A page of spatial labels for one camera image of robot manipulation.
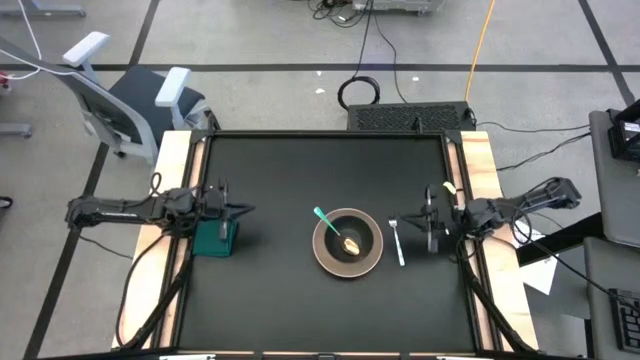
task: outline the teal spoon handle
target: teal spoon handle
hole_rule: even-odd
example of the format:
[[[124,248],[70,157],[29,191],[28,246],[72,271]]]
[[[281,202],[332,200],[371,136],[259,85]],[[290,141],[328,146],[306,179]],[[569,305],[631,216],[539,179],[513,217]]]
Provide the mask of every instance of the teal spoon handle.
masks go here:
[[[317,207],[317,206],[316,206],[316,207],[313,209],[313,212],[314,212],[316,215],[318,215],[318,217],[319,217],[322,221],[324,221],[325,223],[327,223],[327,225],[329,225],[329,227],[331,228],[331,230],[335,231],[335,232],[336,232],[336,234],[338,234],[338,236],[341,236],[341,235],[340,235],[340,232],[339,232],[338,230],[336,230],[336,228],[334,228],[334,227],[333,227],[333,225],[331,225],[331,221],[329,221],[329,219],[327,219],[327,217],[326,217],[326,216],[324,215],[324,213],[322,212],[322,209],[320,209],[319,207]]]

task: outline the green object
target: green object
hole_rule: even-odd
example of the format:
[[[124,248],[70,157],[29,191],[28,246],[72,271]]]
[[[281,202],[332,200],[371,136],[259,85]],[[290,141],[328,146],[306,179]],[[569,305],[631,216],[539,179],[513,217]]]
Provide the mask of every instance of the green object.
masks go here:
[[[238,230],[238,222],[230,221],[227,227],[227,239],[220,239],[219,220],[201,221],[196,230],[193,254],[200,256],[227,257],[231,255],[233,240]]]
[[[318,217],[319,217],[320,219],[322,219],[322,221],[326,222],[326,223],[327,223],[327,225],[329,225],[329,227],[330,227],[333,231],[335,231],[335,232],[336,232],[336,234],[338,234],[338,236],[341,236],[341,235],[340,235],[340,232],[339,232],[338,230],[336,230],[336,228],[334,228],[334,227],[333,227],[333,225],[331,225],[331,221],[329,221],[329,219],[327,219],[327,217],[326,217],[326,216],[324,215],[324,213],[322,212],[322,209],[320,209],[319,207],[317,207],[317,206],[316,206],[316,207],[313,209],[313,212],[314,212],[316,215],[318,215]]]

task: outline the chair armrest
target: chair armrest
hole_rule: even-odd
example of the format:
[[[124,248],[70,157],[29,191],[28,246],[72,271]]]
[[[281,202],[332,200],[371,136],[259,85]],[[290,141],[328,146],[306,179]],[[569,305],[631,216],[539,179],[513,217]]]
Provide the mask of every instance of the chair armrest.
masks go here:
[[[111,36],[94,31],[62,55],[62,59],[65,63],[73,67],[78,67],[89,60],[91,55],[98,51],[109,38],[111,38]]]
[[[156,106],[172,107],[177,105],[190,73],[189,69],[172,67],[158,92],[158,96],[156,96]]]

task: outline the wooden table frame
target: wooden table frame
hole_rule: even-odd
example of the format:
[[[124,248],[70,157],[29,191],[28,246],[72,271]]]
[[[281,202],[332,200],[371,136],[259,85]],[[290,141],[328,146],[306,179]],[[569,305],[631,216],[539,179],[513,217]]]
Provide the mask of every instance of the wooden table frame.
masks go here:
[[[190,131],[165,132],[155,169],[156,172],[162,174],[163,178],[161,187],[158,189],[159,192],[182,187],[187,182],[189,186],[195,186],[198,183],[201,171],[200,164],[204,153],[204,142],[198,142],[193,148],[192,162],[188,161],[190,142]],[[462,149],[464,163],[466,163],[463,163],[462,166],[466,165],[470,183],[470,189],[467,189],[467,192],[473,194],[475,198],[502,197],[487,133],[462,132]],[[449,143],[448,150],[455,186],[458,189],[464,188],[460,172],[462,166],[458,161],[455,144]],[[190,163],[193,164],[190,169],[191,176],[186,179],[184,174],[185,170],[188,170],[188,164]],[[464,192],[458,192],[459,203],[464,203],[464,197]],[[152,225],[142,226],[134,257],[137,257],[159,235],[160,229],[158,227]],[[482,243],[488,272],[487,276],[496,306],[521,338],[529,346],[537,349],[538,343],[514,244],[515,241],[507,227],[496,231],[494,237],[487,238]],[[467,244],[469,251],[471,251],[472,246],[470,242]],[[180,239],[172,245],[171,239],[165,237],[140,260],[138,267],[131,276],[127,301],[120,321],[120,335],[123,341],[126,342],[130,339],[147,319],[160,298],[163,283],[168,279],[168,277],[165,277],[165,270],[172,265],[173,276],[175,276],[182,264],[185,249],[185,239]],[[477,273],[478,267],[475,257],[472,259],[471,265]],[[147,341],[145,347],[152,345],[168,347],[172,344],[174,324],[178,313],[177,298],[179,296],[180,293],[176,295],[167,309],[163,324],[159,328],[161,329],[160,333],[154,334],[154,337],[152,337],[153,342],[151,340]],[[482,348],[485,350],[497,350],[492,340],[491,322],[477,297],[475,307],[481,335],[479,340]],[[510,350],[506,341],[502,341],[502,346],[504,350]]]

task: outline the white cable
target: white cable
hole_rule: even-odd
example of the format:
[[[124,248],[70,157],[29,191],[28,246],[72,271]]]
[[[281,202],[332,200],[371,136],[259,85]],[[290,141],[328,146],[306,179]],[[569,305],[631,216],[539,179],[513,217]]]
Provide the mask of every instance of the white cable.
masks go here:
[[[24,22],[27,23],[27,28],[29,29],[29,34],[31,34],[31,39],[33,40],[33,45],[36,47],[36,51],[38,52],[38,60],[42,60],[42,53],[40,52],[40,46],[38,46],[38,41],[36,40],[36,36],[33,33],[33,29],[31,28],[31,23],[29,22],[29,18],[27,17],[27,11],[25,10],[24,5],[22,4],[22,0],[18,0],[18,4],[20,5],[20,9],[22,10],[22,17],[24,18]],[[28,62],[26,60],[20,59],[19,57],[15,56],[15,55],[9,54],[8,52],[6,52],[6,51],[4,51],[2,49],[0,49],[0,52],[5,54],[5,55],[7,55],[7,56],[9,56],[9,57],[12,57],[12,58],[20,61],[22,63],[25,63],[27,65],[31,65],[34,68],[36,68],[35,71],[33,71],[33,72],[31,72],[31,73],[29,73],[27,75],[23,75],[23,76],[4,76],[4,75],[0,75],[0,78],[3,78],[3,79],[24,80],[24,79],[30,78],[33,75],[39,73],[40,70],[43,70],[43,71],[46,71],[46,72],[49,72],[49,73],[52,73],[52,74],[55,74],[55,75],[72,75],[72,74],[74,74],[74,72],[62,73],[62,72],[58,72],[58,71],[44,69],[41,66],[34,65],[34,64],[32,64],[32,63],[30,63],[30,62]]]

